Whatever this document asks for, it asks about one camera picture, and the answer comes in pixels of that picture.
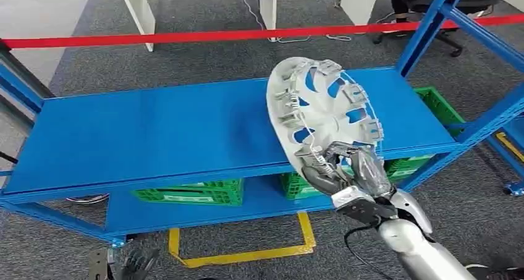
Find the yellow floor tape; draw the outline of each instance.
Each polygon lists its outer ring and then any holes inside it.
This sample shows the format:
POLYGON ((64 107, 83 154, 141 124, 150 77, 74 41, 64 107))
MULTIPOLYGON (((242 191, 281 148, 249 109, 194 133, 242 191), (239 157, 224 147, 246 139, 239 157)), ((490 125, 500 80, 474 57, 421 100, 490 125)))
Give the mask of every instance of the yellow floor tape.
POLYGON ((500 142, 502 142, 509 150, 513 152, 513 154, 520 159, 524 163, 524 155, 515 147, 511 142, 508 141, 506 138, 506 134, 503 132, 497 133, 496 135, 497 139, 499 139, 500 142))
POLYGON ((301 255, 313 252, 313 247, 316 246, 315 235, 311 228, 310 219, 305 212, 298 213, 298 221, 302 228, 304 236, 304 245, 275 248, 268 250, 259 250, 252 252, 233 253, 227 255, 216 255, 214 257, 200 257, 183 259, 179 255, 180 247, 180 229, 169 230, 169 253, 178 259, 183 265, 188 268, 197 268, 205 265, 226 265, 228 263, 241 263, 252 260, 265 260, 268 258, 289 257, 292 255, 301 255))

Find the wire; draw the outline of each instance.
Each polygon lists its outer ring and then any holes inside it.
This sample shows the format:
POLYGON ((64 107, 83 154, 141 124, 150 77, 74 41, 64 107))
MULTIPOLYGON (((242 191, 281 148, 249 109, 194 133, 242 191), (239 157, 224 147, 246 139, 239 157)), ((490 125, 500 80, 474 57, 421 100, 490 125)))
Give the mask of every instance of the wire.
POLYGON ((7 155, 3 152, 0 151, 0 158, 3 158, 4 160, 10 162, 10 163, 13 163, 13 164, 17 164, 18 163, 18 160, 14 157, 12 157, 11 155, 7 155))
POLYGON ((104 195, 96 195, 94 197, 82 197, 82 198, 66 198, 66 200, 79 204, 79 205, 91 205, 96 204, 101 201, 107 200, 109 198, 109 194, 104 195))
POLYGON ((358 227, 356 229, 351 229, 348 232, 346 232, 345 235, 344 235, 344 243, 345 243, 345 246, 348 248, 349 252, 351 252, 358 260, 360 260, 361 262, 363 262, 364 264, 369 266, 371 269, 373 269, 373 271, 375 271, 376 273, 380 274, 384 279, 395 280, 391 276, 389 276, 388 274, 382 272, 374 264, 372 264, 372 263, 368 262, 367 260, 365 260, 364 258, 362 258, 356 251, 352 250, 351 247, 349 247, 349 243, 347 242, 347 239, 349 238, 349 236, 351 234, 353 234, 355 232, 360 232, 360 231, 367 231, 368 229, 374 229, 377 226, 379 226, 380 223, 382 222, 382 218, 380 216, 378 216, 378 215, 375 215, 375 217, 377 217, 377 221, 375 223, 371 223, 371 224, 369 224, 367 226, 363 226, 363 227, 358 227))
POLYGON ((384 20, 386 20, 388 17, 392 16, 393 14, 395 14, 395 12, 391 12, 391 13, 387 14, 387 15, 384 16, 383 18, 377 20, 375 23, 383 22, 384 20))
MULTIPOLYGON (((262 30, 265 30, 266 27, 264 26, 264 24, 260 21, 260 19, 258 18, 258 15, 256 13, 253 12, 253 8, 251 8, 251 5, 249 5, 249 3, 247 3, 247 0, 242 0, 244 2, 244 4, 246 5, 247 7, 247 10, 249 11, 249 13, 254 16, 255 18, 255 21, 258 23, 258 25, 260 26, 260 28, 262 30)), ((337 41, 351 41, 351 37, 349 36, 330 36, 330 35, 325 35, 327 39, 330 39, 330 40, 337 40, 337 41)), ((307 36, 306 38, 304 39, 292 39, 292 40, 283 40, 282 37, 278 37, 278 38, 268 38, 268 41, 269 42, 272 42, 272 43, 282 43, 282 44, 286 44, 286 43, 294 43, 294 42, 304 42, 304 41, 309 41, 311 39, 311 36, 307 36)))

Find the shelf board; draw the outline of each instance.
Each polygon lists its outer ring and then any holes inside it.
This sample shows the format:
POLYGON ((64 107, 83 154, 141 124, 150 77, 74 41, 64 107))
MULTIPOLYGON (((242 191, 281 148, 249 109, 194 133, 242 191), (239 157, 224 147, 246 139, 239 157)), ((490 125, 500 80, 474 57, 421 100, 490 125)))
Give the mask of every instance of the shelf board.
MULTIPOLYGON (((459 145, 393 67, 347 72, 382 123, 386 159, 459 145)), ((5 197, 42 199, 53 192, 60 198, 78 189, 115 192, 131 182, 147 188, 212 181, 222 172, 249 177, 289 170, 267 114, 266 83, 257 78, 46 100, 5 197)))
POLYGON ((245 179, 242 206, 148 203, 130 192, 112 193, 106 232, 134 234, 328 209, 332 204, 325 195, 288 200, 277 176, 259 176, 245 179))

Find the blue metal shelf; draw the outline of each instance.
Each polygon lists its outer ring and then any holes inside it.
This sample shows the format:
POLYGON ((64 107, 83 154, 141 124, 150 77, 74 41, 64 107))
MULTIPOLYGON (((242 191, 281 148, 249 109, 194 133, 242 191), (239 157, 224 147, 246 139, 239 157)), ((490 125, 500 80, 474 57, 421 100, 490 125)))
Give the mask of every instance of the blue metal shelf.
MULTIPOLYGON (((382 122, 386 159, 458 147, 393 67, 348 73, 382 122)), ((266 82, 46 100, 4 198, 32 202, 51 192, 53 198, 113 192, 109 185, 126 182, 140 189, 290 172, 267 115, 266 82)))
MULTIPOLYGON (((452 138, 406 82, 446 18, 516 69, 524 54, 454 6, 434 0, 394 67, 349 70, 382 122, 386 159, 437 154, 399 184, 412 190, 524 112, 524 83, 452 138)), ((8 56, 0 52, 2 58, 8 56)), ((289 201, 270 174, 292 170, 266 110, 266 79, 43 99, 0 63, 0 87, 36 114, 36 124, 0 190, 0 206, 59 227, 124 245, 126 234, 329 209, 327 197, 289 201), (240 207, 141 202, 135 189, 252 177, 240 207), (105 227, 36 202, 110 193, 105 227)), ((506 126, 523 139, 524 121, 506 126)))
POLYGON ((514 145, 517 145, 520 149, 524 148, 524 117, 516 117, 506 124, 502 130, 514 145))
POLYGON ((112 235, 160 231, 332 209, 328 196, 288 200, 277 176, 247 178, 242 206, 175 205, 140 201, 130 192, 111 194, 106 231, 112 235))

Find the chair wheel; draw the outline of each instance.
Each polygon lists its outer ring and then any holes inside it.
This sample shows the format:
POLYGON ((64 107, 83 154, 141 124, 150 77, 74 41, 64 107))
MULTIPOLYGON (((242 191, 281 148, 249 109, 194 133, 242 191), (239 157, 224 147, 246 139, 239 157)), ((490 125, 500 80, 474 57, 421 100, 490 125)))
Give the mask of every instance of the chair wheel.
POLYGON ((136 240, 138 239, 138 235, 139 234, 127 234, 125 235, 125 241, 130 242, 130 241, 136 240))
POLYGON ((452 53, 450 53, 449 55, 452 56, 452 57, 458 57, 462 54, 462 49, 457 49, 455 51, 453 51, 452 53))
POLYGON ((373 38, 373 44, 380 44, 380 43, 382 43, 382 39, 383 39, 382 34, 376 36, 375 38, 373 38))
POLYGON ((524 195, 524 187, 523 182, 519 183, 508 183, 504 185, 504 188, 502 189, 505 194, 512 195, 514 197, 521 197, 524 195))

